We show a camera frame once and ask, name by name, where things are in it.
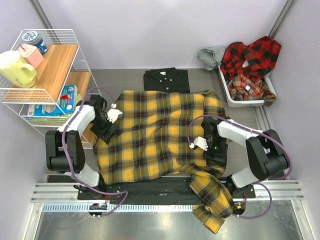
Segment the yellow plaid long sleeve shirt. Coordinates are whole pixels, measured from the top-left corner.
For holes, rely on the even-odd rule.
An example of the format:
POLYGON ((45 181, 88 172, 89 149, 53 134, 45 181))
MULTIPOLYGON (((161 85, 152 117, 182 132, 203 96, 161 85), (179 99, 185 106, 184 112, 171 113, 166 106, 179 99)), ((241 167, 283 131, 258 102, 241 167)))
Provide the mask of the yellow plaid long sleeve shirt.
POLYGON ((98 143, 97 161, 106 184, 154 180, 170 173, 190 174, 190 188, 200 198, 194 215, 212 233, 231 216, 232 197, 220 182, 227 159, 206 160, 189 140, 203 136, 202 115, 226 117, 215 92, 166 93, 123 91, 116 100, 122 118, 109 143, 98 143))

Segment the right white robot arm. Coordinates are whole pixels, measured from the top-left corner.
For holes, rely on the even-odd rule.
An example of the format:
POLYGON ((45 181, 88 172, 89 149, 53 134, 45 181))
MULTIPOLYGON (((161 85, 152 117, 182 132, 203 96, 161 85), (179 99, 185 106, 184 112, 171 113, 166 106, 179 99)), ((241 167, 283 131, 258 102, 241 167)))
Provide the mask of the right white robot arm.
POLYGON ((290 167, 288 154, 281 148, 282 142, 275 130, 257 131, 243 125, 232 124, 205 117, 201 123, 204 137, 194 141, 203 149, 205 160, 220 167, 227 165, 227 139, 238 143, 246 149, 248 167, 226 177, 226 193, 238 197, 253 183, 264 181, 285 171, 290 167))

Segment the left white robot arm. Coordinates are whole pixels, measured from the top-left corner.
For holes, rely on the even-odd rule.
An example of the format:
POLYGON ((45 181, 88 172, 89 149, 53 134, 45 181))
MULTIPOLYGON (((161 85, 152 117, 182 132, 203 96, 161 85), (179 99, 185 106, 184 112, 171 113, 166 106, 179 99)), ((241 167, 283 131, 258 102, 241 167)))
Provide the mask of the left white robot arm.
POLYGON ((88 100, 76 104, 74 113, 62 126, 45 134, 47 168, 89 188, 89 194, 97 200, 106 195, 106 184, 102 175, 86 163, 81 137, 90 126, 96 137, 106 144, 110 143, 119 128, 116 121, 123 112, 117 109, 115 103, 105 111, 106 105, 107 101, 101 95, 93 94, 88 100))

